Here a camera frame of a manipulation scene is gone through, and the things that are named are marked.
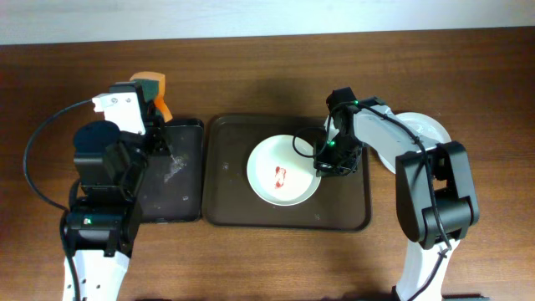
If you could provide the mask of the orange green sponge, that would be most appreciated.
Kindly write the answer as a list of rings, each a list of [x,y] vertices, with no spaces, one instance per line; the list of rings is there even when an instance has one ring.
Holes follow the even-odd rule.
[[[162,116],[165,122],[172,120],[172,114],[164,101],[166,92],[166,76],[164,74],[142,71],[133,74],[130,81],[141,84],[145,100],[155,106],[156,112]]]

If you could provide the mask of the cream plate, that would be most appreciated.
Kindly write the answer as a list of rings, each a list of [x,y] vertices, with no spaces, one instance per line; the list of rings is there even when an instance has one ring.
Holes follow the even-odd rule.
[[[313,147],[301,138],[274,135],[260,142],[247,160],[247,180],[265,202],[290,207],[307,201],[321,178],[313,167]]]

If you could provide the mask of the grey plate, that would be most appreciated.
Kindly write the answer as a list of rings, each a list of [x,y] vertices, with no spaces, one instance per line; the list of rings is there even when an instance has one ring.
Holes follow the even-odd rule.
[[[428,115],[414,112],[393,115],[391,111],[386,114],[407,127],[411,134],[420,139],[427,151],[438,143],[451,142],[446,128]],[[369,130],[370,145],[378,153],[383,165],[393,174],[396,173],[397,156],[407,151],[420,151],[405,130],[384,118],[375,116],[373,120],[369,120]]]

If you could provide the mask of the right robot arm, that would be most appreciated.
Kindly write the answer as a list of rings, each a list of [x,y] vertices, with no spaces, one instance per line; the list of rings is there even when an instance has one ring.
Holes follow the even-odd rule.
[[[423,136],[381,99],[357,99],[351,88],[334,90],[326,105],[326,136],[313,151],[317,175],[349,175],[365,147],[394,166],[396,214],[409,242],[393,298],[440,300],[451,255],[480,216],[466,148]]]

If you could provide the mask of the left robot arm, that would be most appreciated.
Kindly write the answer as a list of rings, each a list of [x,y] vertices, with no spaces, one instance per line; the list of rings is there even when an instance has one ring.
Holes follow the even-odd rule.
[[[104,119],[74,135],[78,180],[59,232],[64,245],[65,300],[115,300],[142,218],[137,195],[156,156],[170,156],[161,79],[132,79],[91,101]]]

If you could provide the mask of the small black tray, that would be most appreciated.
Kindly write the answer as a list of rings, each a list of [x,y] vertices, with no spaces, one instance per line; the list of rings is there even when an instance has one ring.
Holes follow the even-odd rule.
[[[143,223],[194,222],[201,215],[204,124],[198,119],[166,125],[172,152],[149,160],[138,202]]]

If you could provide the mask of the large brown tray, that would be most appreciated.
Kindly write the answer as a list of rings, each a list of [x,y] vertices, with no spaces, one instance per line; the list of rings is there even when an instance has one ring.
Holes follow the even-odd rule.
[[[210,124],[202,216],[218,226],[358,232],[371,221],[368,155],[356,172],[320,177],[309,158],[318,118],[223,115]]]

